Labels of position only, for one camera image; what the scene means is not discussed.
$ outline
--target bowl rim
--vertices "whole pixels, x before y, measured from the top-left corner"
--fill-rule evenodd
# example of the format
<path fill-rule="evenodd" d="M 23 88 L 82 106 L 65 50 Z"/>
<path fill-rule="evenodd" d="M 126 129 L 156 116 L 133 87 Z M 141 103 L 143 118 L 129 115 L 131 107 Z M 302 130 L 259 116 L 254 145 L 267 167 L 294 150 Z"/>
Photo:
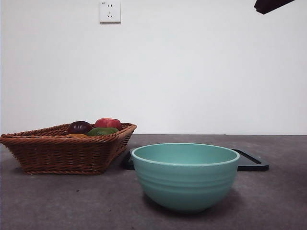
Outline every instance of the bowl rim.
<path fill-rule="evenodd" d="M 146 147 L 149 147 L 149 146 L 157 146 L 157 145 L 178 145 L 178 144 L 184 144 L 184 145 L 202 145 L 202 146 L 211 146 L 211 147 L 216 147 L 216 148 L 219 148 L 219 149 L 224 149 L 224 150 L 228 150 L 228 151 L 231 151 L 233 152 L 236 157 L 229 160 L 229 161 L 223 161 L 223 162 L 217 162 L 217 163 L 204 163 L 204 164 L 182 164 L 182 163 L 168 163 L 168 162 L 161 162 L 161 161 L 152 161 L 152 160 L 148 160 L 148 159 L 145 159 L 145 158 L 142 158 L 142 157 L 139 157 L 137 155 L 135 155 L 135 152 L 137 150 L 140 150 L 140 149 L 143 149 L 143 148 L 146 148 Z M 239 158 L 240 158 L 240 154 L 237 153 L 236 151 L 232 150 L 232 149 L 229 149 L 229 148 L 225 148 L 225 147 L 221 147 L 221 146 L 216 146 L 216 145 L 208 145 L 208 144 L 200 144 L 200 143 L 159 143 L 159 144 L 152 144 L 152 145 L 144 145 L 144 146 L 141 146 L 141 147 L 138 147 L 138 148 L 135 148 L 132 152 L 131 152 L 131 155 L 133 158 L 136 158 L 140 161 L 144 161 L 144 162 L 147 162 L 147 163 L 152 163 L 152 164 L 160 164 L 160 165 L 170 165 L 170 166 L 190 166 L 190 167 L 200 167 L 200 166 L 214 166 L 214 165 L 223 165 L 223 164 L 229 164 L 229 163 L 232 163 L 232 162 L 235 162 L 237 161 Z"/>

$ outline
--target apple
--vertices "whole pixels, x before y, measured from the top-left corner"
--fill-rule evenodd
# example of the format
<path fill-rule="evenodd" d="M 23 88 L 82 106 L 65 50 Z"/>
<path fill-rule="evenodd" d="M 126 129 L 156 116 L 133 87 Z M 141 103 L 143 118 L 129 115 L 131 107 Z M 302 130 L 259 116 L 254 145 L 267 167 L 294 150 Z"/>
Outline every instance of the apple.
<path fill-rule="evenodd" d="M 75 121 L 72 122 L 68 128 L 67 133 L 82 133 L 86 134 L 92 129 L 92 125 L 86 121 Z"/>
<path fill-rule="evenodd" d="M 100 118 L 95 122 L 95 127 L 101 127 L 101 128 L 117 128 L 118 130 L 122 130 L 121 122 L 118 119 L 113 118 Z"/>

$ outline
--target basket rim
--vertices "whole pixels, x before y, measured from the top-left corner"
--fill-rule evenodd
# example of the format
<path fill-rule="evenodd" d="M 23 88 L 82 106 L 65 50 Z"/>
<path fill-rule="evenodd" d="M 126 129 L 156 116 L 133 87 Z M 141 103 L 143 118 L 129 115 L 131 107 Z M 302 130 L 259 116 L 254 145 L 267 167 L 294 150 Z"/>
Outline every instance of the basket rim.
<path fill-rule="evenodd" d="M 92 142 L 92 141 L 113 141 L 115 139 L 120 138 L 120 136 L 124 136 L 126 135 L 126 133 L 129 133 L 131 131 L 134 131 L 136 129 L 136 125 L 132 124 L 132 123 L 121 123 L 122 125 L 127 126 L 126 128 L 116 132 L 116 133 L 112 133 L 112 134 L 108 134 L 108 135 L 103 135 L 103 136 L 94 136 L 94 137 L 67 137 L 65 135 L 55 135 L 55 136 L 35 136 L 35 135 L 22 135 L 23 133 L 27 133 L 27 132 L 40 132 L 40 131 L 46 131 L 47 129 L 53 129 L 53 128 L 59 128 L 62 126 L 67 126 L 68 124 L 62 124 L 62 125 L 58 125 L 58 126 L 52 126 L 52 127 L 48 127 L 48 128 L 42 128 L 42 129 L 37 129 L 37 130 L 31 130 L 31 131 L 25 131 L 25 132 L 19 132 L 19 133 L 9 133 L 9 134 L 2 134 L 0 137 L 0 142 L 4 142 L 5 140 L 8 139 L 23 139 L 23 140 L 31 140 L 33 141 L 34 139 L 36 140 L 63 140 L 63 141 L 85 141 L 85 142 Z"/>

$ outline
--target green fruit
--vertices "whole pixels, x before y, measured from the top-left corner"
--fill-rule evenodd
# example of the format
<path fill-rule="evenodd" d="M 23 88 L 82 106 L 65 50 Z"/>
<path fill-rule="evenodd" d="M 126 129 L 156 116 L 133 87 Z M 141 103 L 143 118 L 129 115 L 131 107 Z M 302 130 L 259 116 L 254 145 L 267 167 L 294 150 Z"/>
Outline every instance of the green fruit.
<path fill-rule="evenodd" d="M 112 133 L 118 132 L 117 128 L 108 127 L 108 128 L 93 128 L 91 131 L 87 133 L 88 136 L 94 137 L 94 136 L 102 136 L 102 135 L 108 135 Z"/>

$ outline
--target teal bowl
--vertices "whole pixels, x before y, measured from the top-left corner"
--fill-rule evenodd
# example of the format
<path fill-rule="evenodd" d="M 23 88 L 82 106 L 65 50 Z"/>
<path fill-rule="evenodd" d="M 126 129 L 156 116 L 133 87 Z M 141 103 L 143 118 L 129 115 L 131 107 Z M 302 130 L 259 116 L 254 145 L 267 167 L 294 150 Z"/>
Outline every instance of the teal bowl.
<path fill-rule="evenodd" d="M 203 211 L 222 200 L 235 180 L 240 157 L 231 149 L 193 143 L 147 145 L 131 154 L 146 195 L 184 213 Z"/>

